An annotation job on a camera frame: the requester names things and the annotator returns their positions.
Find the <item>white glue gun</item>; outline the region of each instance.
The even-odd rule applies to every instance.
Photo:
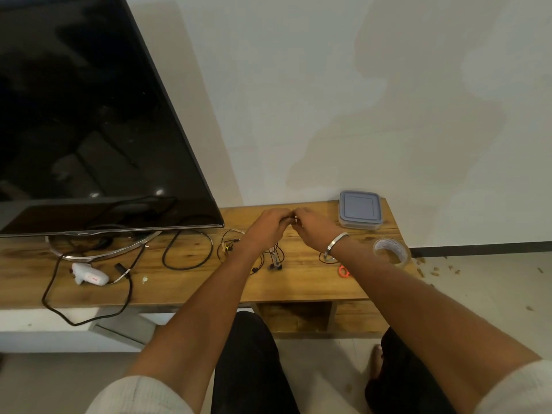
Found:
[[[73,263],[71,266],[74,280],[77,285],[83,281],[92,283],[93,285],[103,286],[109,282],[109,277],[103,271],[94,269],[87,263]]]

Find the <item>wooden tabletop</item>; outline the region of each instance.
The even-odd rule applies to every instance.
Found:
[[[279,205],[295,208],[308,206],[337,222],[337,201],[312,202],[306,204]],[[191,271],[171,271],[161,264],[161,256],[173,232],[158,236],[148,243],[139,263],[133,270],[134,292],[131,305],[180,305],[183,304],[205,279],[220,264],[216,248],[224,232],[230,228],[245,231],[259,214],[273,206],[244,206],[221,209],[226,228],[205,229],[214,244],[211,258],[200,268]],[[391,213],[389,205],[382,199],[384,223],[377,231],[349,229],[352,237],[361,242],[371,242],[375,238],[388,237],[403,242],[401,233]],[[267,262],[257,273],[247,280],[242,302],[271,301],[324,301],[366,299],[367,296],[353,278],[341,278],[337,274],[338,265],[323,264],[318,260],[318,252],[308,248],[297,233],[288,227],[279,243],[285,252],[283,270],[270,271]],[[167,256],[167,263],[175,266],[193,265],[207,256],[210,242],[196,233],[181,234]],[[137,254],[134,250],[113,259],[93,263],[105,271],[110,278],[118,277],[114,264],[128,267]],[[0,239],[0,308],[40,307],[40,299],[52,276],[56,262],[48,250],[44,238],[2,238]],[[114,285],[95,286],[84,283],[77,285],[69,273],[71,263],[62,262],[49,303],[54,307],[87,307],[121,305],[128,292],[128,282]],[[419,277],[412,263],[406,271]]]

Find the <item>tv screen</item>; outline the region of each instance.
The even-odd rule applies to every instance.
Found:
[[[223,226],[125,0],[0,0],[0,236]]]

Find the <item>forearm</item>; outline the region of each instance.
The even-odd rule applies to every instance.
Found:
[[[257,257],[245,247],[236,247],[155,333],[127,376],[145,375],[162,381],[198,412]]]
[[[459,412],[472,412],[503,377],[540,357],[435,288],[351,238],[332,250],[424,362]]]

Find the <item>hand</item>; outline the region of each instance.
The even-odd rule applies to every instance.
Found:
[[[336,236],[345,232],[340,226],[309,208],[297,208],[293,211],[297,224],[292,227],[309,247],[321,253],[325,252],[329,243]]]
[[[281,240],[292,221],[293,213],[288,208],[267,209],[245,232],[240,244],[244,245],[243,249],[254,250],[258,256]]]

